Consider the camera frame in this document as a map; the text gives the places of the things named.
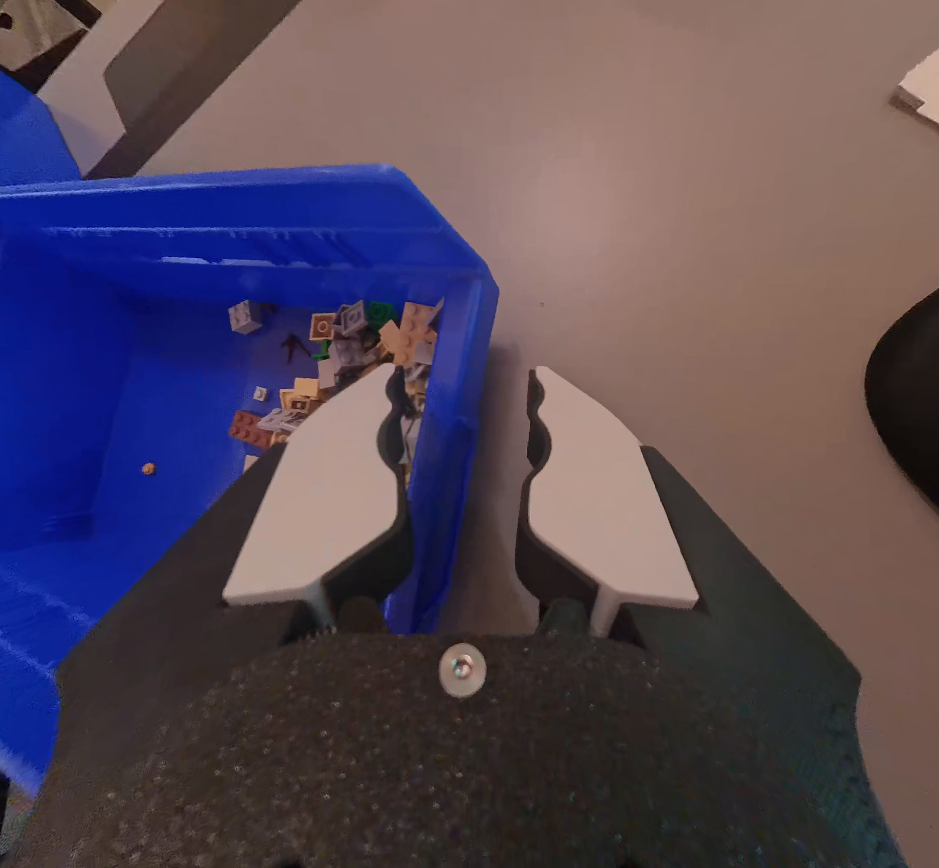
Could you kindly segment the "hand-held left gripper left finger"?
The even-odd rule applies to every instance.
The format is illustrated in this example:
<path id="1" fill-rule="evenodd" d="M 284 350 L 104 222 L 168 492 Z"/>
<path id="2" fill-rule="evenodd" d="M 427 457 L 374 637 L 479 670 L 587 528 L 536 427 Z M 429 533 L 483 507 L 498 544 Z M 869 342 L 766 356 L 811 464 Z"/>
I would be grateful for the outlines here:
<path id="1" fill-rule="evenodd" d="M 381 365 L 289 439 L 222 598 L 305 605 L 319 627 L 349 603 L 382 608 L 414 562 L 401 419 L 403 370 Z"/>

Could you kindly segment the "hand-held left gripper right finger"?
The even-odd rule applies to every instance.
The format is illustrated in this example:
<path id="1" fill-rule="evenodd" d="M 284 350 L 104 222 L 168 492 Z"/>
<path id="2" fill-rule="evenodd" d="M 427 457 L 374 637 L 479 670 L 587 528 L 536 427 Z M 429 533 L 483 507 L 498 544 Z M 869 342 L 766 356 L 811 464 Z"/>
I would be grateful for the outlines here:
<path id="1" fill-rule="evenodd" d="M 514 567 L 539 617 L 560 605 L 610 635 L 633 605 L 690 611 L 698 587 L 644 446 L 600 401 L 548 367 L 530 370 L 530 472 Z"/>

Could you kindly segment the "pile of toy bricks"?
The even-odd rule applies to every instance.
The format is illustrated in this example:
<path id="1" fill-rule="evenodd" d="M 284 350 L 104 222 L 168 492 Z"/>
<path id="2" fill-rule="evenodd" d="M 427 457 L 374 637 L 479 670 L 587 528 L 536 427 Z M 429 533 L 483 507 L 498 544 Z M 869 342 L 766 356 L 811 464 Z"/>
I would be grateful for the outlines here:
<path id="1" fill-rule="evenodd" d="M 402 369 L 405 410 L 401 421 L 403 456 L 400 467 L 409 482 L 427 403 L 431 369 L 439 338 L 445 300 L 434 305 L 412 301 L 401 312 L 393 304 L 359 300 L 333 312 L 314 312 L 306 340 L 288 333 L 281 347 L 291 362 L 296 352 L 314 360 L 313 377 L 296 378 L 281 389 L 276 404 L 267 412 L 239 410 L 232 417 L 228 435 L 250 447 L 244 467 L 260 454 L 288 442 L 299 424 L 326 402 L 380 366 Z"/>

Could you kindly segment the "blue plastic bin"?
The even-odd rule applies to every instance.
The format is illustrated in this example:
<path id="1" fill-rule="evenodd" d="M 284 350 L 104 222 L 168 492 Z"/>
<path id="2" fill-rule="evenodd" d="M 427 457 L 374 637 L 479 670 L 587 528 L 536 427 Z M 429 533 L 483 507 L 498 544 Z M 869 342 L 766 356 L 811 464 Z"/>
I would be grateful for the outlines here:
<path id="1" fill-rule="evenodd" d="M 80 179 L 80 170 L 47 106 L 2 72 L 1 185 Z"/>
<path id="2" fill-rule="evenodd" d="M 2 773 L 51 766 L 67 653 L 241 476 L 228 436 L 310 358 L 314 312 L 443 300 L 394 632 L 439 623 L 499 288 L 401 171 L 240 170 L 2 187 Z M 252 403 L 256 387 L 271 394 Z"/>

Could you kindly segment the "grey desk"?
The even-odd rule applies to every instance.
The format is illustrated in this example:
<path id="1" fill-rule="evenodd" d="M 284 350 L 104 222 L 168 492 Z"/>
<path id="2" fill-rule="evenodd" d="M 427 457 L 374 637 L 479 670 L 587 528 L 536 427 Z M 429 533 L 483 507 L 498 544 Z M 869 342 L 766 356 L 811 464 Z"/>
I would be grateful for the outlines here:
<path id="1" fill-rule="evenodd" d="M 692 484 L 863 677 L 860 737 L 937 866 L 937 514 L 863 394 L 937 288 L 937 131 L 889 105 L 937 0 L 302 0 L 141 166 L 382 162 L 499 288 L 440 630 L 521 634 L 528 371 Z"/>

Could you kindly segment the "black quilted cushion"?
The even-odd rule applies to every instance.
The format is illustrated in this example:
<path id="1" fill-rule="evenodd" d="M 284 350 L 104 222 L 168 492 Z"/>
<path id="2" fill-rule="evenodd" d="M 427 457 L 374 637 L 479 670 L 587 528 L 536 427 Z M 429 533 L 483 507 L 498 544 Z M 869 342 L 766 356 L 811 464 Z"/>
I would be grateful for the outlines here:
<path id="1" fill-rule="evenodd" d="M 868 361 L 864 393 L 887 453 L 938 506 L 938 291 L 894 322 Z"/>

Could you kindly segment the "large printed white paper bag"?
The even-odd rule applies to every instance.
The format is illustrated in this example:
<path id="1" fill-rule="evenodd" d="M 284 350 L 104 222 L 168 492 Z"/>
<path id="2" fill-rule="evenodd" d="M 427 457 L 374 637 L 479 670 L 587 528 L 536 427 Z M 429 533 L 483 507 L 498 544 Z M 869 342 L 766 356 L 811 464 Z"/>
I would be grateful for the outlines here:
<path id="1" fill-rule="evenodd" d="M 938 127 L 938 50 L 903 77 L 891 93 L 889 104 Z"/>

